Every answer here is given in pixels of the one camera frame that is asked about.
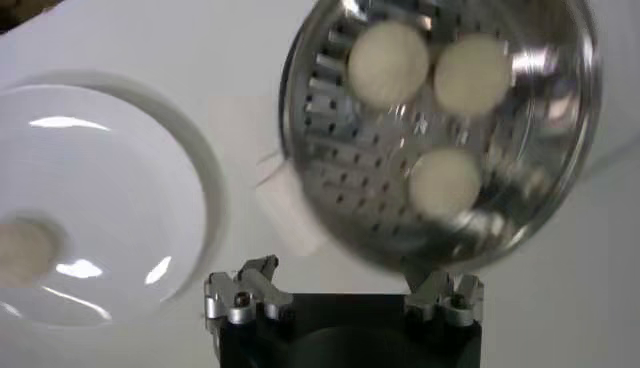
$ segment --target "dough ball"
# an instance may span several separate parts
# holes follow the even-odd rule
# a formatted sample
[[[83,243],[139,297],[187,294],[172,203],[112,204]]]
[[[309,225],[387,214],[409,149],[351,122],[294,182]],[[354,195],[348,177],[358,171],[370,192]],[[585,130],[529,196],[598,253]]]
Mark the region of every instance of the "dough ball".
[[[429,72],[429,53],[417,30],[385,21],[356,40],[347,69],[355,96],[373,108],[387,109],[418,92]]]
[[[464,117],[491,112],[511,84],[504,44],[483,34],[463,37],[444,50],[434,83],[438,102],[449,112]]]
[[[482,188],[473,156],[457,148],[423,155],[411,170],[409,199],[421,214],[446,220],[470,209]]]
[[[0,287],[28,287],[49,272],[53,234],[29,222],[0,224]]]

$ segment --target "white table surface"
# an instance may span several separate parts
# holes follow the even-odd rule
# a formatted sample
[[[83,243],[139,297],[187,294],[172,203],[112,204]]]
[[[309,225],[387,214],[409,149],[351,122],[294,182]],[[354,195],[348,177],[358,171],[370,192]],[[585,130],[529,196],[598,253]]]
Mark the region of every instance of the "white table surface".
[[[325,244],[299,256],[256,200],[257,163],[277,151],[277,91],[311,0],[66,0],[0,37],[0,88],[69,83],[134,102],[223,173],[216,235],[192,282],[155,313],[99,329],[0,319],[0,367],[215,367],[202,282],[276,253],[290,291],[403,292]],[[640,255],[640,16],[636,0],[593,2],[606,57],[605,104],[590,168],[525,247],[482,270],[484,367],[623,367],[640,327],[631,272]]]

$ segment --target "perforated metal tray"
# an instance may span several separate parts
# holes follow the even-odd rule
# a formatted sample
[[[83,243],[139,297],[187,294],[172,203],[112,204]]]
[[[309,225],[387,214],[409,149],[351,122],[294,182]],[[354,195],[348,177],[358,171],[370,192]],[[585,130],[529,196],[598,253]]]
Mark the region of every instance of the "perforated metal tray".
[[[513,60],[505,101],[462,119],[438,106],[429,81],[389,111],[361,104],[349,91],[349,51],[386,19],[420,30],[434,61],[464,34],[504,42]],[[284,73],[284,148],[318,219],[352,250],[387,266],[408,256],[476,267],[531,236],[571,187],[596,125],[598,65],[578,1],[321,0]],[[414,211],[406,190],[417,159],[441,146],[473,153],[484,177],[473,210],[444,223]]]

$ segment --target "metal clamp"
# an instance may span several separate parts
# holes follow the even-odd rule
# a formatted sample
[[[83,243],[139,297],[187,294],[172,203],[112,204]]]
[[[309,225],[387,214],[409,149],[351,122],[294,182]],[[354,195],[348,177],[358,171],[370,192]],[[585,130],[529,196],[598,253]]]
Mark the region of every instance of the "metal clamp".
[[[278,258],[268,256],[245,263],[235,279],[224,272],[212,273],[205,283],[206,327],[217,333],[220,322],[250,323],[261,306],[267,318],[282,321],[290,316],[293,295],[271,283]]]
[[[420,276],[413,265],[405,270],[412,294],[405,297],[404,309],[420,322],[433,320],[436,311],[444,313],[445,321],[456,327],[468,327],[482,322],[484,285],[475,276],[464,275],[454,290],[451,276],[445,271],[432,271]]]

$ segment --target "bolt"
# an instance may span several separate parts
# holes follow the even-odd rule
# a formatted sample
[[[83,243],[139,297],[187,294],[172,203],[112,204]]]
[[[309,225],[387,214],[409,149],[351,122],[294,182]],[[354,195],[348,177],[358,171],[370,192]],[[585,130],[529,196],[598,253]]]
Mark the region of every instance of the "bolt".
[[[468,309],[469,303],[467,303],[467,298],[462,294],[453,294],[451,297],[451,306],[456,309]]]
[[[233,304],[236,308],[244,308],[251,304],[251,295],[246,291],[241,291],[236,294],[236,297],[233,300]]]

